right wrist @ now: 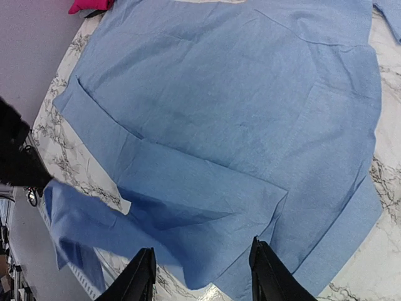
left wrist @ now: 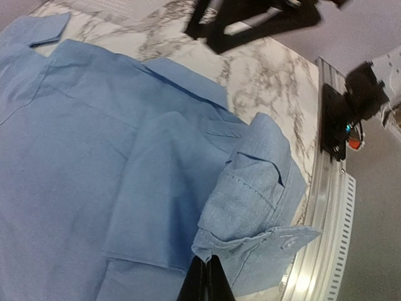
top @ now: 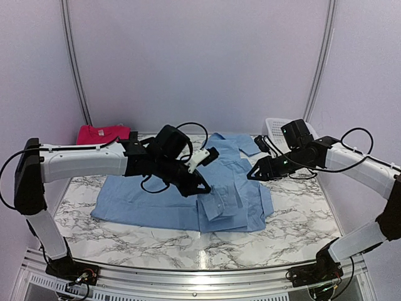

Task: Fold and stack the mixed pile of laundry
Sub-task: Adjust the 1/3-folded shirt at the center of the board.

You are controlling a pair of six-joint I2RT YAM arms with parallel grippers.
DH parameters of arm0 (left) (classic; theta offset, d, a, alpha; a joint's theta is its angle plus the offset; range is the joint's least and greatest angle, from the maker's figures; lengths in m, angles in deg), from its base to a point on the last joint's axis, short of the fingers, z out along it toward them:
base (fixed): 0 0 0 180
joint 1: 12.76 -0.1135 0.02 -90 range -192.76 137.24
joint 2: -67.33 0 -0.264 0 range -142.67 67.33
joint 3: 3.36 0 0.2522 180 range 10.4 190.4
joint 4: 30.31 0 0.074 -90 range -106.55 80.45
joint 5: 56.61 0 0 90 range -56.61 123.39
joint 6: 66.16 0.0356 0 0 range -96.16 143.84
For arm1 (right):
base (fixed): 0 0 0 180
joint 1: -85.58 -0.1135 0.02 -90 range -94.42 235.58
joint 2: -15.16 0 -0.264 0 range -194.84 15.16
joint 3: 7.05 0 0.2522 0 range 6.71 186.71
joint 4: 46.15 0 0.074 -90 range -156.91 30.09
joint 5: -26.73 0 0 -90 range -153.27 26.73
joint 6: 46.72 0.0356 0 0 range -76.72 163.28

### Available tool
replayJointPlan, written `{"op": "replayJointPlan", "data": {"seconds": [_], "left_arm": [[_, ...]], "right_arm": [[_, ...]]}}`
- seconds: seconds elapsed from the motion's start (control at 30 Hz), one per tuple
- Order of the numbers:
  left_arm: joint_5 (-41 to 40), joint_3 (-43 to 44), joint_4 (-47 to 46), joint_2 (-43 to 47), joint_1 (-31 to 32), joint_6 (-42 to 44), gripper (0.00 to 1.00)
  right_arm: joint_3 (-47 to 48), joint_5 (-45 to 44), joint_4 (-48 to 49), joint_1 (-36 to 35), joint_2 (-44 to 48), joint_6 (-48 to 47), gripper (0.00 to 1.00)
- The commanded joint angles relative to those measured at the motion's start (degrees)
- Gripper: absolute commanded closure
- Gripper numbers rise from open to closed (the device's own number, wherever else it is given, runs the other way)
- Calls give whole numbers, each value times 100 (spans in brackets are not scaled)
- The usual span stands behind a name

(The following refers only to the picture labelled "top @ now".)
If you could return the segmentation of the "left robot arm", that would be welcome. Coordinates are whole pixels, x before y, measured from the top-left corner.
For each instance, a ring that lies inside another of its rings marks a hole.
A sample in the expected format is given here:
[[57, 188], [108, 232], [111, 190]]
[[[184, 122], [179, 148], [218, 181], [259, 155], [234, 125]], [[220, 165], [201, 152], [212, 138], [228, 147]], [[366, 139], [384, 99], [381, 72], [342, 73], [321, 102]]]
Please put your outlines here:
[[127, 139], [116, 137], [104, 144], [42, 144], [30, 138], [23, 150], [11, 155], [19, 162], [14, 173], [13, 204], [5, 207], [25, 217], [47, 259], [47, 273], [66, 279], [75, 278], [86, 268], [74, 261], [66, 239], [48, 212], [44, 196], [46, 183], [85, 176], [155, 176], [166, 187], [174, 185], [183, 197], [211, 191], [198, 166], [206, 166], [219, 156], [216, 148], [203, 144], [194, 150], [191, 139], [179, 127], [165, 125], [160, 132], [138, 140], [131, 132]]

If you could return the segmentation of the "magenta t-shirt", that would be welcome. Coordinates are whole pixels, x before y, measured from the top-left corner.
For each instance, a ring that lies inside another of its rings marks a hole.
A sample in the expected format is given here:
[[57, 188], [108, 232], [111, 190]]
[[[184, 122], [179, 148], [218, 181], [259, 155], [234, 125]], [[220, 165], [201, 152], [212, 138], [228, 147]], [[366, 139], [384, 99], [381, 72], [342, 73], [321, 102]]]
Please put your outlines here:
[[77, 145], [105, 144], [116, 138], [128, 139], [130, 127], [114, 125], [110, 127], [81, 126], [76, 140]]

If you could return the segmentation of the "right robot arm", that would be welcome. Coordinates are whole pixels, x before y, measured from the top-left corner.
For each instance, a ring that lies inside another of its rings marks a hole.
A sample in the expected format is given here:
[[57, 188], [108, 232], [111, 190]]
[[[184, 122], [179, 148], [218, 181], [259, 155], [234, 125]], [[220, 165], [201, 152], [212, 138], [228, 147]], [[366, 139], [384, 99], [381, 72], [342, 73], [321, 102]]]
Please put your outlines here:
[[310, 275], [323, 281], [335, 264], [384, 242], [400, 239], [400, 167], [372, 156], [374, 139], [366, 151], [346, 145], [343, 137], [317, 138], [303, 119], [284, 124], [281, 133], [288, 148], [276, 157], [259, 159], [247, 174], [249, 180], [268, 182], [282, 179], [305, 168], [320, 174], [340, 175], [379, 196], [385, 205], [371, 221], [328, 243], [316, 254]]

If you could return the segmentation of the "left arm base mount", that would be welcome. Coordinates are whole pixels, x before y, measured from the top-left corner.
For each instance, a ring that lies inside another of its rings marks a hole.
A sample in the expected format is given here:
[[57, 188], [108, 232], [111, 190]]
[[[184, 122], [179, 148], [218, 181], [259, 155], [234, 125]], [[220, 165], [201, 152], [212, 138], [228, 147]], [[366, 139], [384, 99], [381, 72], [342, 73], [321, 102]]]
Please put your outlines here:
[[70, 283], [75, 282], [80, 277], [79, 283], [87, 283], [89, 285], [96, 285], [100, 267], [89, 263], [76, 261], [73, 267], [56, 267], [55, 265], [48, 264], [45, 270], [46, 274], [67, 280]]

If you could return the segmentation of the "light blue shirt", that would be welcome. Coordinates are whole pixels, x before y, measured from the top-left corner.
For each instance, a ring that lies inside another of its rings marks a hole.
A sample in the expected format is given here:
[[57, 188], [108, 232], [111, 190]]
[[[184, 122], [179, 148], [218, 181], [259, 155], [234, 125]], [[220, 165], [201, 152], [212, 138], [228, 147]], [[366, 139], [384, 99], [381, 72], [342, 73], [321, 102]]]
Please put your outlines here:
[[251, 136], [214, 133], [207, 146], [219, 152], [216, 160], [197, 169], [210, 185], [210, 193], [185, 198], [175, 186], [165, 189], [157, 177], [141, 185], [144, 179], [140, 176], [108, 176], [91, 216], [113, 223], [201, 233], [265, 229], [274, 208], [269, 189], [247, 179], [251, 170], [247, 158], [260, 152]]

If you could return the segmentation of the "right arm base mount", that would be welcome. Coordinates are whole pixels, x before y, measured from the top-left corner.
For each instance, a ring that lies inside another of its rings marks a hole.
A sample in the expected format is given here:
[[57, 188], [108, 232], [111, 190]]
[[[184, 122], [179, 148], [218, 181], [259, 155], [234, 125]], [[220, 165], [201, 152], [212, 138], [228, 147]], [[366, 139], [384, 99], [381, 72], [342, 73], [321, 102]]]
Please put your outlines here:
[[286, 273], [286, 279], [293, 287], [314, 285], [329, 280], [339, 279], [343, 276], [341, 265], [334, 265], [329, 268], [319, 268], [316, 263], [291, 267]]

